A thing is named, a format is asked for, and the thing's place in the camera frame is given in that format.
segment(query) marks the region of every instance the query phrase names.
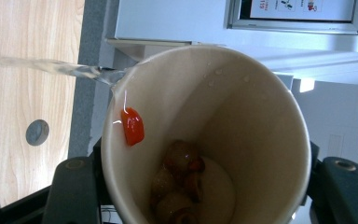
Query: wooden table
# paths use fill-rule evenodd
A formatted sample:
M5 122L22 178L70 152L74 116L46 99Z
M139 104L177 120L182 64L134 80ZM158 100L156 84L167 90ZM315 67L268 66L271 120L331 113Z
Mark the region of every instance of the wooden table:
M77 63L84 0L0 0L0 55ZM51 183L67 158L75 79L0 65L0 205ZM47 140L31 146L42 119Z

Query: poster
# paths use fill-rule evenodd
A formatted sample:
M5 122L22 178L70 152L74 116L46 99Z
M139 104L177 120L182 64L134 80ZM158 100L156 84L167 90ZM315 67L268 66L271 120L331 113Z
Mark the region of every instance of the poster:
M355 0L253 0L253 19L351 21Z

